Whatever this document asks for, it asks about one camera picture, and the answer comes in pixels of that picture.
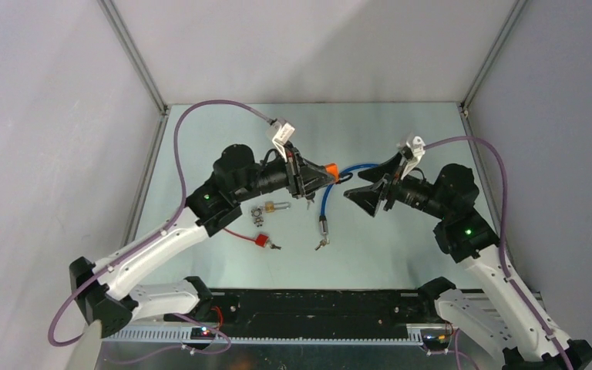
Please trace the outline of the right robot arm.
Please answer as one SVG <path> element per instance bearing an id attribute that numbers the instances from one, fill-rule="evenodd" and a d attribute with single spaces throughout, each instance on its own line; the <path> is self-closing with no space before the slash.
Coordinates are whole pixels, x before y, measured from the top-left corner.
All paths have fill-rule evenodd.
<path id="1" fill-rule="evenodd" d="M 479 195 L 470 168 L 445 165 L 434 183 L 405 173 L 401 154 L 359 172 L 366 187 L 346 190 L 344 196 L 375 216 L 401 203 L 439 219 L 433 229 L 439 249 L 480 284 L 499 315 L 494 318 L 468 302 L 445 277 L 418 289 L 417 310 L 422 319 L 449 322 L 480 345 L 504 369 L 584 369 L 592 347 L 572 339 L 547 314 L 500 250 L 500 238 L 475 208 Z"/>

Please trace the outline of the orange black padlock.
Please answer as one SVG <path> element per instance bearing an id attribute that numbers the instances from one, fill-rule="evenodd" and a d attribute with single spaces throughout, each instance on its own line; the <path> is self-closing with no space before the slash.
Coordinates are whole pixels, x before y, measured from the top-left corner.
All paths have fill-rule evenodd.
<path id="1" fill-rule="evenodd" d="M 351 172 L 341 172 L 336 163 L 324 165 L 327 173 L 331 174 L 335 179 L 335 184 L 341 184 L 349 181 L 353 177 Z"/>

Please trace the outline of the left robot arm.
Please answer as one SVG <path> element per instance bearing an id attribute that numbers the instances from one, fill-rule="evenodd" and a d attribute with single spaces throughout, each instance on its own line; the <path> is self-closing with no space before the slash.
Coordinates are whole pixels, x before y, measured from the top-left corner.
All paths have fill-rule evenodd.
<path id="1" fill-rule="evenodd" d="M 317 165 L 292 145 L 284 155 L 257 162 L 243 144 L 227 147 L 210 177 L 166 223 L 138 244 L 128 244 L 92 262 L 79 257 L 69 265 L 72 299 L 87 324 L 98 321 L 102 338 L 132 321 L 166 314 L 187 314 L 194 321 L 210 317 L 212 294 L 199 277 L 168 284 L 141 281 L 189 247 L 222 231 L 242 214 L 247 200 L 285 189 L 295 199 L 313 200 L 321 188 L 338 180 L 335 164 Z"/>

